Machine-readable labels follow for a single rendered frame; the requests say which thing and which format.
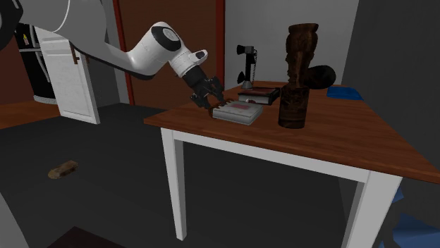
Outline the brown carved wooden statue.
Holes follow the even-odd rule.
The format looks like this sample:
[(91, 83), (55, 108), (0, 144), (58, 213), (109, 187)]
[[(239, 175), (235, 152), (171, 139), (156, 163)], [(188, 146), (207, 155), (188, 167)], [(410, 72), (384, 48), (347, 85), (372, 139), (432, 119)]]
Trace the brown carved wooden statue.
[(281, 88), (278, 124), (284, 128), (305, 127), (312, 89), (326, 89), (336, 81), (335, 70), (328, 65), (310, 66), (317, 47), (316, 23), (291, 25), (286, 38), (288, 83)]

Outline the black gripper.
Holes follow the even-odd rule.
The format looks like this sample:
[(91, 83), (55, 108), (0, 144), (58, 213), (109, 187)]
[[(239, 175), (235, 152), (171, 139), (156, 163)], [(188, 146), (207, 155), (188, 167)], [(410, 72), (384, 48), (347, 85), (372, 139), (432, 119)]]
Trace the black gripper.
[(204, 109), (210, 109), (211, 104), (207, 96), (209, 94), (216, 97), (220, 102), (224, 102), (223, 90), (224, 86), (220, 83), (217, 76), (209, 79), (204, 73), (203, 69), (199, 66), (192, 67), (182, 79), (193, 90), (193, 94), (190, 99), (199, 107)]

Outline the small brown ridged object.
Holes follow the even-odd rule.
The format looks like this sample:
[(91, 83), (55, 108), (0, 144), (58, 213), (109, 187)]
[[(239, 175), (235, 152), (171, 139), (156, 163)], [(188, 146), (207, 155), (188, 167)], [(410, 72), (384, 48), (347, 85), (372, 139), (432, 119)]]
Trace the small brown ridged object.
[(235, 100), (234, 99), (225, 99), (224, 101), (220, 101), (216, 104), (212, 104), (208, 110), (212, 112), (214, 109), (217, 109), (221, 106), (225, 106), (227, 103), (230, 103), (232, 101), (235, 101)]

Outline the wooden table with white legs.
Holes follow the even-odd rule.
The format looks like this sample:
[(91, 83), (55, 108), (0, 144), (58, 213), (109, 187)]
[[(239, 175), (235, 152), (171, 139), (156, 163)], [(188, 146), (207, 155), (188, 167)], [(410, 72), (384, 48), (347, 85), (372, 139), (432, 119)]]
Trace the wooden table with white legs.
[(187, 234), (183, 145), (211, 147), (354, 180), (355, 196), (341, 248), (372, 248), (403, 178), (440, 184), (440, 170), (363, 101), (310, 94), (305, 127), (279, 126), (279, 104), (251, 125), (210, 118), (185, 104), (145, 119), (161, 130), (176, 236)]

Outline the blue furniture piece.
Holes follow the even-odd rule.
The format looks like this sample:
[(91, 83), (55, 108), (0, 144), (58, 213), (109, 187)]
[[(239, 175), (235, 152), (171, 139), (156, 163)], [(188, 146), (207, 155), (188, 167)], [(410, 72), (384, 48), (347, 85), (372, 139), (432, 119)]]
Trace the blue furniture piece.
[(397, 211), (397, 224), (391, 229), (391, 240), (396, 248), (440, 248), (440, 228)]

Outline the dark red book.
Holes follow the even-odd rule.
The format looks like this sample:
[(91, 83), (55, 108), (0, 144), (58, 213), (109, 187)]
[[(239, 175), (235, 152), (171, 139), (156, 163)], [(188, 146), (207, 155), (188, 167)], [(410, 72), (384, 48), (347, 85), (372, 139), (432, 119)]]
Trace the dark red book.
[(238, 100), (256, 104), (272, 105), (280, 96), (279, 87), (253, 87), (238, 93)]

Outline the white door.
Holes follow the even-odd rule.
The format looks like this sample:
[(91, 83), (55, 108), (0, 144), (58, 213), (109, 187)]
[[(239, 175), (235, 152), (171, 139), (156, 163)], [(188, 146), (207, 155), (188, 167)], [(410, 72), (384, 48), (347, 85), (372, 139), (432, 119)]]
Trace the white door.
[(56, 102), (63, 117), (99, 124), (85, 56), (64, 37), (36, 27)]

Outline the black refrigerator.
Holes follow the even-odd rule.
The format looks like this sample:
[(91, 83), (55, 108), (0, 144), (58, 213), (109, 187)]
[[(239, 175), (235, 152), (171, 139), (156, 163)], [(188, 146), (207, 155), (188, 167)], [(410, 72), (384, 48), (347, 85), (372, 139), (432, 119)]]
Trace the black refrigerator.
[(35, 28), (32, 25), (18, 23), (14, 35), (32, 87), (34, 100), (43, 104), (56, 105), (56, 97)]

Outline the brown lump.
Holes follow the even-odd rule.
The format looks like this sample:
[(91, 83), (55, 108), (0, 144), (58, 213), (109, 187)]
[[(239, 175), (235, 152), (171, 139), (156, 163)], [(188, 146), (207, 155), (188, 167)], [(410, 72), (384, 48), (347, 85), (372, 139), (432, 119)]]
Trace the brown lump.
[(65, 163), (62, 163), (61, 165), (52, 168), (48, 172), (48, 177), (50, 179), (56, 180), (60, 179), (78, 169), (78, 163), (75, 161), (67, 161)]

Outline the grey book with pink label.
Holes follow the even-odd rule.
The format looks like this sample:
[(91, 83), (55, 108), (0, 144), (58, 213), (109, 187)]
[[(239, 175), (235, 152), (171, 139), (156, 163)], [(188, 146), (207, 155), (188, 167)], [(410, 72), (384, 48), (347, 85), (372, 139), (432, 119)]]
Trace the grey book with pink label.
[(233, 123), (251, 125), (263, 112), (263, 105), (244, 101), (230, 101), (212, 109), (212, 117)]

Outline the black candlestick telephone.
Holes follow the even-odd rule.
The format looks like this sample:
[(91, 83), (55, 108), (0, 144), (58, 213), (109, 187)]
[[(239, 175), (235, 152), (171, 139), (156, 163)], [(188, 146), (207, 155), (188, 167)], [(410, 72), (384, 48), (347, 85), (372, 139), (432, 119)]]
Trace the black candlestick telephone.
[(242, 89), (252, 89), (251, 66), (256, 67), (257, 50), (253, 46), (238, 45), (236, 53), (245, 54), (245, 70), (239, 73), (237, 83), (241, 84)]

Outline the blue flat cloth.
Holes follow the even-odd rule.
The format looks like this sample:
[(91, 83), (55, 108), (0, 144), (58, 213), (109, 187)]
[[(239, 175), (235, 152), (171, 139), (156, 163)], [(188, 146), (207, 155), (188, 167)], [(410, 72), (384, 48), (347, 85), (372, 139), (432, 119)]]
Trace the blue flat cloth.
[(331, 86), (327, 89), (326, 95), (334, 99), (348, 99), (348, 100), (360, 100), (363, 98), (360, 96), (359, 92), (352, 87), (334, 87)]

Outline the brown door with red frame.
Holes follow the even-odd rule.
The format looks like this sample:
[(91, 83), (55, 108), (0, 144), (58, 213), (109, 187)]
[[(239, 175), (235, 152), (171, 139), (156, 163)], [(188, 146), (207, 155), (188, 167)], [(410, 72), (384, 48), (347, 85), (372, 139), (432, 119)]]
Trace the brown door with red frame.
[[(118, 38), (122, 50), (131, 50), (150, 29), (164, 21), (191, 50), (208, 51), (201, 65), (209, 77), (224, 82), (226, 0), (114, 0)], [(172, 109), (190, 102), (193, 91), (165, 65), (151, 80), (126, 75), (129, 102), (156, 109)]]

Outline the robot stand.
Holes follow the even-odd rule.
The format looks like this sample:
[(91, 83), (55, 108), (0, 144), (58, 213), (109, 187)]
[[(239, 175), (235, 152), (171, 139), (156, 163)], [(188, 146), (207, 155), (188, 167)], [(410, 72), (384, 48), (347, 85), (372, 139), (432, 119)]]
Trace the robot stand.
[(78, 227), (72, 227), (47, 248), (125, 248)]

